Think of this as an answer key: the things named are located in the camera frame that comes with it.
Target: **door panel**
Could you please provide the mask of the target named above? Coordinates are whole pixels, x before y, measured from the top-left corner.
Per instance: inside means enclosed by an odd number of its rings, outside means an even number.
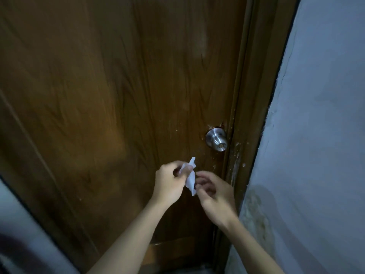
[[[160,165],[195,156],[221,174],[204,135],[229,123],[245,0],[2,2],[3,101],[96,252],[148,202]],[[212,225],[187,189],[154,243],[190,251],[148,263],[209,260]]]

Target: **door knob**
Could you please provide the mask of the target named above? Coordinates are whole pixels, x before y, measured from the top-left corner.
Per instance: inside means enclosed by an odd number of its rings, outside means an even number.
[[[228,147],[227,135],[222,128],[213,128],[206,134],[207,145],[218,152],[226,150]]]

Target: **white tissue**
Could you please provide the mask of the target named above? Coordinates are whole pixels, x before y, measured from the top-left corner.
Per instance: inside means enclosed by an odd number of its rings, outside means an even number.
[[[192,157],[189,163],[184,163],[180,169],[180,173],[186,166],[193,166],[193,169],[194,169],[196,167],[194,161],[195,161],[195,157]],[[194,184],[195,184],[195,172],[193,170],[193,171],[191,171],[189,177],[186,179],[186,182],[185,182],[185,186],[188,189],[190,189],[190,191],[191,191],[191,196],[195,195]]]

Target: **wooden door frame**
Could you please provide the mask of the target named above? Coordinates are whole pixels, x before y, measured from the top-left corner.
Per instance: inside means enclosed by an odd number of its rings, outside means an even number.
[[[237,212],[244,199],[263,125],[299,0],[247,0],[222,177],[234,187]],[[213,268],[224,273],[230,242],[215,231]]]

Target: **white wall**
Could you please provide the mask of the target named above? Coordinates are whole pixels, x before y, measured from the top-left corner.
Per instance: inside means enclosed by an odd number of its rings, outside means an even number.
[[[365,0],[301,0],[240,219],[286,273],[365,272]]]
[[[0,180],[0,262],[11,274],[77,274]]]

